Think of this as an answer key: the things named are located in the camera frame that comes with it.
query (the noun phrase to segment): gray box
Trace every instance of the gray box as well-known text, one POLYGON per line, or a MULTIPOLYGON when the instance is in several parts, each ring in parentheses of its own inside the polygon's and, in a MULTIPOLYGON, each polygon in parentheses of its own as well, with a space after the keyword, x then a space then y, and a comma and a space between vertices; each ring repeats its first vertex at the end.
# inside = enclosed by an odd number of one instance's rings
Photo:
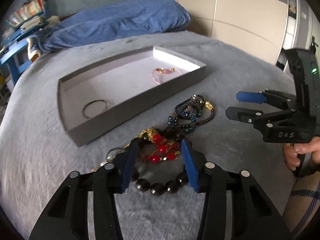
POLYGON ((65 132, 80 147, 151 106, 201 81, 205 64, 161 47, 122 53, 85 66, 58 81, 57 102, 65 132), (159 74, 156 68, 182 72, 159 74), (107 102, 93 101, 103 99, 107 102))

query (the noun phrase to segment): gray blanket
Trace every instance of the gray blanket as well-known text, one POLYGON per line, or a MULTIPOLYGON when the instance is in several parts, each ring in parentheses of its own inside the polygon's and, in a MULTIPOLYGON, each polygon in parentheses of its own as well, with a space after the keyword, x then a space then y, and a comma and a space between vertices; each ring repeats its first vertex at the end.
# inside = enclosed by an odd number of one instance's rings
MULTIPOLYGON (((225 170, 249 170, 283 213, 295 178, 284 164, 282 146, 264 143, 252 125, 230 121, 224 114, 228 106, 243 106, 236 100, 238 91, 265 88, 294 92, 292 80, 277 67, 190 32, 144 35, 44 55, 19 79, 0 126, 0 204, 28 239, 43 208, 72 170, 89 172, 105 159, 108 149, 129 142, 143 129, 165 127, 176 104, 201 94, 215 105, 216 116, 188 136, 193 147, 225 170), (58 79, 95 61, 151 45, 170 47, 206 63, 207 77, 92 143, 76 147, 58 117, 58 79)), ((265 105, 254 107, 274 110, 265 105)), ((148 166, 144 177, 151 182, 173 179, 181 172, 181 158, 148 166)), ((150 192, 135 190, 132 183, 125 194, 116 196, 122 233, 128 240, 194 240, 203 203, 204 194, 194 193, 189 186, 174 195, 152 197, 150 192)), ((90 239, 94 239, 92 202, 88 210, 90 239)))

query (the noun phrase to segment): human hand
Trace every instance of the human hand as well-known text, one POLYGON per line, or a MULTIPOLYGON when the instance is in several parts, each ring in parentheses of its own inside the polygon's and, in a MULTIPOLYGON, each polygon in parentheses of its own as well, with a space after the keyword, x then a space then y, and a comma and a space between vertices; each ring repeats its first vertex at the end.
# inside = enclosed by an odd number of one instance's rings
POLYGON ((285 162, 287 167, 295 171, 296 167, 300 165, 298 154, 306 154, 312 152, 312 160, 316 164, 320 164, 320 137, 314 137, 310 143, 296 143, 291 146, 286 143, 283 148, 285 162))

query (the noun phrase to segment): blue gripper pad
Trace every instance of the blue gripper pad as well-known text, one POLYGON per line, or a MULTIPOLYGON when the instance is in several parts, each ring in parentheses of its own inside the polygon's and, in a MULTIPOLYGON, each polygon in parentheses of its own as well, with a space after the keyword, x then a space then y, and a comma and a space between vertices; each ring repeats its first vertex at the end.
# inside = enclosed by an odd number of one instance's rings
POLYGON ((136 140, 132 140, 124 153, 118 154, 113 161, 115 167, 121 172, 123 192, 129 187, 134 164, 138 155, 139 147, 136 140))
POLYGON ((237 99, 240 102, 249 102, 249 103, 257 103, 262 104, 267 101, 267 98, 261 93, 251 93, 251 92, 238 92, 237 99))
POLYGON ((190 143, 187 140, 183 139, 181 141, 181 153, 184 158, 184 164, 186 166, 189 183, 194 191, 198 192, 200 188, 198 181, 198 170, 195 166, 195 163, 193 162, 193 157, 191 156, 190 151, 193 151, 190 143))

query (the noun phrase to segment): blue blanket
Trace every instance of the blue blanket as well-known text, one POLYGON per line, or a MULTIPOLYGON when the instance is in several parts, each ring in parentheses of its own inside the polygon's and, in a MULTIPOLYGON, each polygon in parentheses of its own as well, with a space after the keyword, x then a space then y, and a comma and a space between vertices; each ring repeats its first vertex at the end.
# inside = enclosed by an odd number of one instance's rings
POLYGON ((174 0, 128 0, 83 10, 35 33, 32 50, 44 53, 142 34, 179 31, 189 21, 188 12, 174 0))

